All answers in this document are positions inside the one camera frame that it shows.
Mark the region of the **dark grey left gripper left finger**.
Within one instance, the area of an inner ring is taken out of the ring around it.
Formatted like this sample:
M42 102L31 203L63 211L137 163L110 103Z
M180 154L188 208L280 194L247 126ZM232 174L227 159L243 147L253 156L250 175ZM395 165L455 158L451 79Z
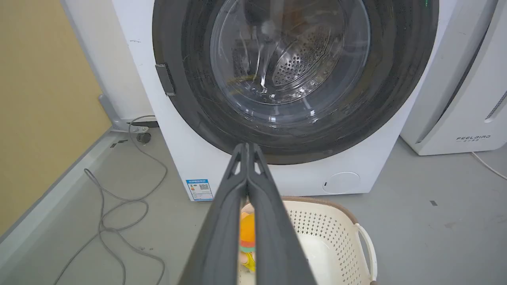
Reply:
M238 144L199 231L180 285L235 285L238 279L239 218L246 198L248 144Z

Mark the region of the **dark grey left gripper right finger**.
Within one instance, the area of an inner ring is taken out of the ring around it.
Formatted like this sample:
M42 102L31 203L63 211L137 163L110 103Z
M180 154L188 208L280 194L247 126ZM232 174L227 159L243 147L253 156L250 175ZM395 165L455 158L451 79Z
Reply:
M247 189L255 210L256 284L315 285L284 202L256 144L247 145Z

